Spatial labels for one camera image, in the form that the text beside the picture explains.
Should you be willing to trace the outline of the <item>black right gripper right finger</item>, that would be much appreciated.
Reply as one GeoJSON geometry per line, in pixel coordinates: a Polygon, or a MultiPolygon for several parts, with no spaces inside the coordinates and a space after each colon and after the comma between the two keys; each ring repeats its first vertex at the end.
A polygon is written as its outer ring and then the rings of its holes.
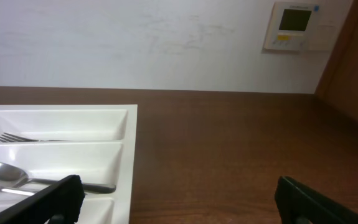
{"type": "Polygon", "coordinates": [[[358,224],[358,213],[289,176],[281,176],[275,202],[282,224],[358,224]]]}

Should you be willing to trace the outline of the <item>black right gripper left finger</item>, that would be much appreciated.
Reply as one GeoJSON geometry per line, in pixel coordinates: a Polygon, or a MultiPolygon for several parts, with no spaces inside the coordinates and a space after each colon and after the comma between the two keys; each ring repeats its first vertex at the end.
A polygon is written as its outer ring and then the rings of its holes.
{"type": "Polygon", "coordinates": [[[55,184],[0,212],[0,224],[74,224],[78,222],[85,192],[79,175],[55,184]]]}

